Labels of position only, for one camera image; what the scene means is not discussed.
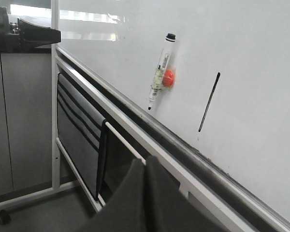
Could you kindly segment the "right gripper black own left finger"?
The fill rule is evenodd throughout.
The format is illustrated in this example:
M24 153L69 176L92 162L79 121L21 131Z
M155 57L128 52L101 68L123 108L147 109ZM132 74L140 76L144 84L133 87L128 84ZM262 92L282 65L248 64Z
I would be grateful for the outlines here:
M134 159L127 175L105 207L94 216L88 232L145 232L145 166Z

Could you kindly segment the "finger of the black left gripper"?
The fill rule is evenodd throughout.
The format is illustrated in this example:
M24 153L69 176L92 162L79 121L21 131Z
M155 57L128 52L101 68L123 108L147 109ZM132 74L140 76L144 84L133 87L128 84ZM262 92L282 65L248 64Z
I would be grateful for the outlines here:
M17 19L21 48L36 48L61 42L61 31Z

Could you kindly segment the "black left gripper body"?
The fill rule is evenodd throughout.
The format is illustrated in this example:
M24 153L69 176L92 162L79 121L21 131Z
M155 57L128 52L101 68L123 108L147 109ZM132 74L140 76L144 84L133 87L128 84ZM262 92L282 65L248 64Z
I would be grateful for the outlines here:
M13 31L7 10L0 7L0 51L20 51L20 36Z

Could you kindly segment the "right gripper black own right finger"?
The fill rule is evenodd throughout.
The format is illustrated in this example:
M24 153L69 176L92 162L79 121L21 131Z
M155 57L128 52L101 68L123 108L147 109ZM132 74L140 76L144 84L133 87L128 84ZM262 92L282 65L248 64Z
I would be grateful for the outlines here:
M148 232L223 232L191 205L159 160L145 166L145 218Z

